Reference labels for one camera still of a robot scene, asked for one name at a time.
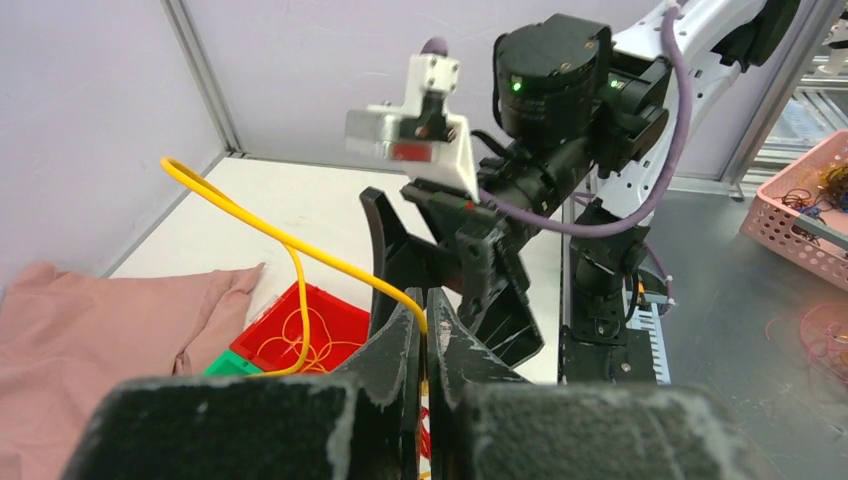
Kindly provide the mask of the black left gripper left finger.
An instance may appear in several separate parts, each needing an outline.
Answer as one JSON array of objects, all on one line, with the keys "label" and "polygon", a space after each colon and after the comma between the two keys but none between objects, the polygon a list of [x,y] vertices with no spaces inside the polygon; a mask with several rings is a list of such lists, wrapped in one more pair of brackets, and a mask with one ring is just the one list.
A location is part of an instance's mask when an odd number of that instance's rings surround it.
[{"label": "black left gripper left finger", "polygon": [[420,336],[397,305],[336,370],[133,379],[102,400],[65,479],[415,479]]}]

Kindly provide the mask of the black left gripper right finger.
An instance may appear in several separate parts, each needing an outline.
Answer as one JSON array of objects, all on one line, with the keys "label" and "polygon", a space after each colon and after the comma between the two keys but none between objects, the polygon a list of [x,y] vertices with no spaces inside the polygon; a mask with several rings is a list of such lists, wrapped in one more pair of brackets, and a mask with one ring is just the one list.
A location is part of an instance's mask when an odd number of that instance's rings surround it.
[{"label": "black left gripper right finger", "polygon": [[731,411],[688,386],[528,382],[428,291],[436,479],[758,479]]}]

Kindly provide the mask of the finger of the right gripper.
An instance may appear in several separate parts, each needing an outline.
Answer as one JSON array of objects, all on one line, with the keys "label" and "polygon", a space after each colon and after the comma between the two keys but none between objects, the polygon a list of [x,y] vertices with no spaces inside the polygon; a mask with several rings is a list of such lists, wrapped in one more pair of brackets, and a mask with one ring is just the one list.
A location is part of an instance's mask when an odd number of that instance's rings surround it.
[{"label": "finger of the right gripper", "polygon": [[386,193],[364,189],[359,200],[369,226],[373,275],[400,291],[451,286],[451,254],[443,244],[443,232],[427,209],[419,211],[434,241],[411,234]]}]

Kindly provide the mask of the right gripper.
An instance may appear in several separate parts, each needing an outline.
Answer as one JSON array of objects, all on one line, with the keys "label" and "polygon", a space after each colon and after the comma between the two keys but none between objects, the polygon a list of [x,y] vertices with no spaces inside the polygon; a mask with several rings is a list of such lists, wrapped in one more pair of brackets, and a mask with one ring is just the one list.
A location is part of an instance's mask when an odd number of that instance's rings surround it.
[{"label": "right gripper", "polygon": [[[544,340],[515,250],[539,228],[506,208],[549,218],[587,175],[592,146],[610,115],[602,96],[612,50],[609,26],[564,14],[500,35],[492,56],[493,114],[510,143],[470,127],[480,201],[410,178],[403,192],[433,216],[451,264],[461,258],[460,321],[510,367],[535,356]],[[500,230],[510,247],[461,247],[457,234],[465,227]]]}]

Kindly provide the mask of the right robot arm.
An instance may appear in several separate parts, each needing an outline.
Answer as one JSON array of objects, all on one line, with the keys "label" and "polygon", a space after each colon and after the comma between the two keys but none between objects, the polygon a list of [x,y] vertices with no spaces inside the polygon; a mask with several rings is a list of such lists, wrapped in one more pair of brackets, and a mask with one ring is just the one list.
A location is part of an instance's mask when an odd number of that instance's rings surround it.
[{"label": "right robot arm", "polygon": [[711,100],[775,51],[794,1],[669,1],[639,25],[556,14],[500,35],[501,145],[449,110],[459,65],[439,38],[403,101],[347,114],[345,136],[401,164],[402,196],[360,197],[376,275],[424,296],[435,479],[754,479],[703,391],[659,385],[632,330],[656,205]]}]

